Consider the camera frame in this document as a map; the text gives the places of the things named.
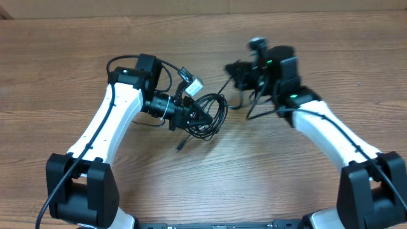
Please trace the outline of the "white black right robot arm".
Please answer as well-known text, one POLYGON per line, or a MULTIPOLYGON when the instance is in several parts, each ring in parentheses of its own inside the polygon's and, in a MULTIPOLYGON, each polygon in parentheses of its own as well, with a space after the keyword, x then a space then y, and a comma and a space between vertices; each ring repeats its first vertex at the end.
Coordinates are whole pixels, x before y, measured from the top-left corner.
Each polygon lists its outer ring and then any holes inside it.
POLYGON ((340 173, 336 205, 303 216, 298 228, 389 228, 406 222, 406 164, 350 130, 313 90, 301 84, 291 46, 252 47, 252 62, 226 72, 241 90, 270 96, 273 112, 308 137, 340 173))

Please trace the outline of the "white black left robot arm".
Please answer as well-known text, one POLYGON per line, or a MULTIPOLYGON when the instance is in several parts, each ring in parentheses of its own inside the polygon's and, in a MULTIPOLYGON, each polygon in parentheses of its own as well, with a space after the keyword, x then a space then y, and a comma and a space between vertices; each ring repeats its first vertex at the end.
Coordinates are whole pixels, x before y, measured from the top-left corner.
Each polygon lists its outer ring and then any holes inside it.
POLYGON ((176 94, 158 90, 162 71, 172 64, 153 55, 136 56, 133 68, 107 69, 105 97, 89 126, 66 154, 52 154, 46 163, 48 198, 36 220, 46 211, 54 219, 82 228, 139 228, 139 220, 119 206, 120 194, 112 166, 118 147, 139 113, 169 121, 169 129, 202 129, 213 122, 192 99, 203 86, 185 68, 176 94))

